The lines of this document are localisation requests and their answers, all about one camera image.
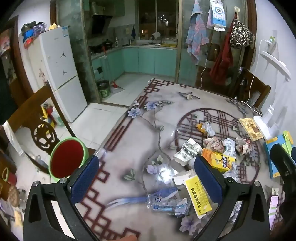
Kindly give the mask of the newspaper red wrapper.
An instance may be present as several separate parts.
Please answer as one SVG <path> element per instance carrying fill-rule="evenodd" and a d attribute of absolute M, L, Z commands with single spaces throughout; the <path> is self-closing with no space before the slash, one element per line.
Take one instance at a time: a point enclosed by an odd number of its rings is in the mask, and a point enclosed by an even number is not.
<path fill-rule="evenodd" d="M 242 156 L 251 152 L 251 140 L 245 138 L 236 138 L 236 152 Z"/>

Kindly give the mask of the yellow white medicine packet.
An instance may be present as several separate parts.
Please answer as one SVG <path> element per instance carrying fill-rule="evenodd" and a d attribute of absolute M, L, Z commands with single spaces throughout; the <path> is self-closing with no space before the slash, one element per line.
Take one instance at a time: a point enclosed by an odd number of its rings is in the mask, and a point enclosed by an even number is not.
<path fill-rule="evenodd" d="M 175 185 L 185 185 L 198 219 L 212 211 L 207 193 L 194 170 L 174 175 L 173 181 Z"/>

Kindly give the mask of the silver blue snack wrapper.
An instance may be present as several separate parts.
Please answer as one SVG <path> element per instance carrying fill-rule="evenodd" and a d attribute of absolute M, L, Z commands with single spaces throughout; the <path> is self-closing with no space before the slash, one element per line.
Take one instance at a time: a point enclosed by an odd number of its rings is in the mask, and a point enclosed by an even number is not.
<path fill-rule="evenodd" d="M 223 154 L 229 157 L 236 158 L 236 149 L 235 149 L 235 142 L 234 140 L 230 138 L 226 138 L 222 141 L 222 144 L 224 146 L 224 152 Z"/>

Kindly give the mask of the yellow orange juice carton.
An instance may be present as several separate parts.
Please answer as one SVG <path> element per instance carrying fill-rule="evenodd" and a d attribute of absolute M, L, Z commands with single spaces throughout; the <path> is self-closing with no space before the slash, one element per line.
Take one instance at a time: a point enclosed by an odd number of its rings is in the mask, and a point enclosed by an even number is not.
<path fill-rule="evenodd" d="M 235 163 L 235 158 L 205 148 L 202 149 L 201 154 L 212 168 L 221 173 L 231 170 L 232 164 Z"/>

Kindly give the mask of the red white wrapper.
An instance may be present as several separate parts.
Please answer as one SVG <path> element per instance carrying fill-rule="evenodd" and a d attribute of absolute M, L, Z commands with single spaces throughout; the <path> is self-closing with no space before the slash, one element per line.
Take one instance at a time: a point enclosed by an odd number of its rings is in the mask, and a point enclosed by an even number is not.
<path fill-rule="evenodd" d="M 211 137 L 211 138 L 206 138 L 203 140 L 203 147 L 205 149 L 218 152 L 218 153 L 223 153 L 225 151 L 224 145 L 222 144 L 222 141 L 218 139 L 217 137 Z"/>

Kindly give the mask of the orange clear snack wrapper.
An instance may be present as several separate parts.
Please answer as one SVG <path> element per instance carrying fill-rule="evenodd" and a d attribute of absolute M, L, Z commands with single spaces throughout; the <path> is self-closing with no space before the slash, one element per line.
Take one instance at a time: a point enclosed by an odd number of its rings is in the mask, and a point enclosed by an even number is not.
<path fill-rule="evenodd" d="M 216 134 L 208 122 L 198 123 L 196 124 L 196 128 L 206 137 L 213 137 Z"/>

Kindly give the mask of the clear blue plastic wrapper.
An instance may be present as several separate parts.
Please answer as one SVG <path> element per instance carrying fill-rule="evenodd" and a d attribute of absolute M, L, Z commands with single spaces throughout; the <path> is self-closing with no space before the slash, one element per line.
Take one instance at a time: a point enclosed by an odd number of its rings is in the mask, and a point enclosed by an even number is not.
<path fill-rule="evenodd" d="M 166 213 L 172 216 L 187 215 L 191 206 L 188 198 L 178 198 L 178 187 L 161 189 L 154 194 L 147 195 L 147 209 L 151 211 Z"/>

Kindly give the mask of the floral paper cup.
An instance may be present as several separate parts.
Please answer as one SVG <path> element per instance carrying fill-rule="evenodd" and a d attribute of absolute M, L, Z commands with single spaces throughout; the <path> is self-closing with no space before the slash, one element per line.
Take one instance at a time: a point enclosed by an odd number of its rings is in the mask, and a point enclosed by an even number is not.
<path fill-rule="evenodd" d="M 189 163 L 189 161 L 201 154 L 201 151 L 201 145 L 190 138 L 182 145 L 180 150 L 174 154 L 173 159 L 184 167 Z"/>

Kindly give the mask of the teal kitchen cabinets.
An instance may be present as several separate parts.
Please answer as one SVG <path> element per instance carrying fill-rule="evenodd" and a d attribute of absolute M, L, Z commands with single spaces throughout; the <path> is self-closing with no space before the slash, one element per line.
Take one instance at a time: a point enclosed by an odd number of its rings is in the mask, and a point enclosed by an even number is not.
<path fill-rule="evenodd" d="M 176 69 L 177 48 L 129 46 L 106 52 L 114 80 L 123 73 L 165 76 L 172 79 L 175 79 L 175 74 L 179 73 L 178 82 L 187 85 L 195 84 L 197 68 L 186 50 L 181 52 L 179 71 Z M 111 81 L 103 52 L 93 54 L 91 63 L 96 80 L 104 78 Z"/>

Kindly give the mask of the blue green toy box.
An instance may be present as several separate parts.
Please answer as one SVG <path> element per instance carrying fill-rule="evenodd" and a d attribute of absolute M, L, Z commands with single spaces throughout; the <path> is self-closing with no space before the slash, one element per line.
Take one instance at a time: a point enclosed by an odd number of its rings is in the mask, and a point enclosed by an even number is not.
<path fill-rule="evenodd" d="M 278 164 L 274 162 L 278 163 L 289 156 L 295 165 L 295 144 L 289 131 L 283 131 L 283 134 L 266 141 L 264 147 L 267 152 L 271 179 L 280 176 L 280 171 L 277 169 Z"/>

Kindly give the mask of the wooden chair left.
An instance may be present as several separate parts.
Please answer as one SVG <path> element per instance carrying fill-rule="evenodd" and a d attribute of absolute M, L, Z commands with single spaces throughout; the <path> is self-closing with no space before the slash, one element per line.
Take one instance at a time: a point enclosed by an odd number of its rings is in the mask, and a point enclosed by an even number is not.
<path fill-rule="evenodd" d="M 62 118 L 67 130 L 71 134 L 71 137 L 76 138 L 74 132 L 71 130 L 59 106 L 57 105 L 51 87 L 48 84 L 44 85 L 41 89 L 34 93 L 33 96 L 26 100 L 26 102 L 24 102 L 21 107 L 12 114 L 8 121 L 3 124 L 3 127 L 6 132 L 6 136 L 10 140 L 11 145 L 15 147 L 15 150 L 18 152 L 18 154 L 26 155 L 28 159 L 39 168 L 40 171 L 50 175 L 49 164 L 46 164 L 38 157 L 30 157 L 28 153 L 21 148 L 14 136 L 14 132 L 17 131 L 21 126 L 29 128 L 35 145 L 51 156 L 53 149 L 58 144 L 58 142 L 60 142 L 60 140 L 58 139 L 54 128 L 49 123 L 41 119 L 41 105 L 49 98 L 53 101 L 54 106 Z M 89 156 L 95 153 L 94 149 L 88 148 L 88 150 Z"/>

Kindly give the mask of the red hanging garment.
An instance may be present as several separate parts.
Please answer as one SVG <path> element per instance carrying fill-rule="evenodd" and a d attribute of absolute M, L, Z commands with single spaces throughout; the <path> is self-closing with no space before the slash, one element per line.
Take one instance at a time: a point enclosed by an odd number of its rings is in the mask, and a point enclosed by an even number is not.
<path fill-rule="evenodd" d="M 215 85 L 224 85 L 227 79 L 228 68 L 233 66 L 233 55 L 230 46 L 230 35 L 233 30 L 234 20 L 237 19 L 237 13 L 231 22 L 230 28 L 226 33 L 221 51 L 210 71 L 210 77 Z"/>

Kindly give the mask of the patterned black white bag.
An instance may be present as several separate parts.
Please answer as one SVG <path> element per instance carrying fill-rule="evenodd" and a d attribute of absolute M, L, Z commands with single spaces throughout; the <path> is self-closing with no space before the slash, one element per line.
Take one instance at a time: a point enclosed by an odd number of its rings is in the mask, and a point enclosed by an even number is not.
<path fill-rule="evenodd" d="M 230 46 L 234 49 L 242 49 L 253 43 L 254 34 L 245 27 L 238 19 L 233 20 L 233 26 L 230 33 Z"/>

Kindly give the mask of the white blue hanging bag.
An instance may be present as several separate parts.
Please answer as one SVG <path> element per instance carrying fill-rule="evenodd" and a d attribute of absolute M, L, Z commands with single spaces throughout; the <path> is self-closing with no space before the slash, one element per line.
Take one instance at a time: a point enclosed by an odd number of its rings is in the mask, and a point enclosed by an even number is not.
<path fill-rule="evenodd" d="M 207 20 L 207 28 L 216 32 L 223 32 L 226 29 L 226 16 L 221 1 L 210 1 L 210 9 Z"/>

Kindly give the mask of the white refrigerator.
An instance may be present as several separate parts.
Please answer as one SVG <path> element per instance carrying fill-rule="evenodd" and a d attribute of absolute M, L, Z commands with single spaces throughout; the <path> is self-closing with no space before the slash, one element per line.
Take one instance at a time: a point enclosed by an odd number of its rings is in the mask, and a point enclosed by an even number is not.
<path fill-rule="evenodd" d="M 48 83 L 67 122 L 87 107 L 76 70 L 68 27 L 41 33 L 27 48 L 38 87 Z"/>

